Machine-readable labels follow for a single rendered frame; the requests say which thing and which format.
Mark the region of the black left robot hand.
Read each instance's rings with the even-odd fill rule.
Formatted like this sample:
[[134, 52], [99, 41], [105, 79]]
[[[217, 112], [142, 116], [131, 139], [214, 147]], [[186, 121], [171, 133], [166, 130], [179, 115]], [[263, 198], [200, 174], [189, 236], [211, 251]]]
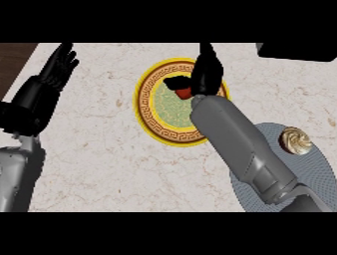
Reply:
[[80, 64], [72, 43], [62, 43], [53, 52], [38, 75], [38, 81], [53, 87], [59, 92], [71, 79], [72, 72]]

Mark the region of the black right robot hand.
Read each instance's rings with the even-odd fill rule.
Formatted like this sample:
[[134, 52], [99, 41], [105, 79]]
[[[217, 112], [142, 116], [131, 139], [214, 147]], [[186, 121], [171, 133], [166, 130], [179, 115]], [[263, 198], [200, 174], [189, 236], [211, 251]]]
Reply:
[[176, 76], [164, 79], [171, 91], [191, 88], [191, 94], [214, 96], [219, 92], [223, 77], [223, 66], [210, 43], [200, 44], [191, 77]]

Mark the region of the red bell pepper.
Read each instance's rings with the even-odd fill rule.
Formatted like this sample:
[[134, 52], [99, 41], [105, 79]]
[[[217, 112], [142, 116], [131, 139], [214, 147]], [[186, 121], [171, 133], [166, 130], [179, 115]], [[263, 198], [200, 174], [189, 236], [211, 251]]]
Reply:
[[176, 90], [174, 93], [182, 100], [188, 100], [192, 97], [191, 88]]

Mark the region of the yellow patterned round plate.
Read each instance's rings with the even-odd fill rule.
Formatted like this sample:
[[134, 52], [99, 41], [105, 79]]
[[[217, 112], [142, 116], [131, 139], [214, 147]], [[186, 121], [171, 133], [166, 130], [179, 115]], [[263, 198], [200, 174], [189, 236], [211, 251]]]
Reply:
[[166, 78], [191, 77], [195, 60], [171, 58], [151, 66], [134, 91], [136, 118], [143, 130], [161, 143], [188, 147], [207, 142], [191, 119], [191, 99], [182, 100], [164, 82]]

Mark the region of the grey round placemat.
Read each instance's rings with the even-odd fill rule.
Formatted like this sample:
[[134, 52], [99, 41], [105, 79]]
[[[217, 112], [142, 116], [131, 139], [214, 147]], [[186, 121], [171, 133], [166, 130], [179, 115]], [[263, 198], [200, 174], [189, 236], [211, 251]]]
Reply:
[[[279, 145], [279, 136], [285, 126], [263, 123], [256, 127], [266, 137], [273, 152], [299, 177], [299, 182], [312, 188], [331, 210], [337, 212], [337, 178], [318, 146], [312, 145], [310, 151], [303, 155], [291, 154]], [[234, 173], [229, 176], [234, 193], [247, 212], [279, 212], [293, 202], [293, 200], [287, 200], [278, 205], [266, 204], [251, 186], [236, 179]]]

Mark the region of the cream frosted cupcake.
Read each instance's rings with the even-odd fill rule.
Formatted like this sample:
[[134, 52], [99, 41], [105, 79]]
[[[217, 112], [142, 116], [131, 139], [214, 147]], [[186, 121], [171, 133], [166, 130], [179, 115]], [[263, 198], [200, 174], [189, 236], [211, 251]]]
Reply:
[[307, 154], [313, 147], [310, 137], [299, 127], [287, 127], [278, 141], [282, 149], [296, 155]]

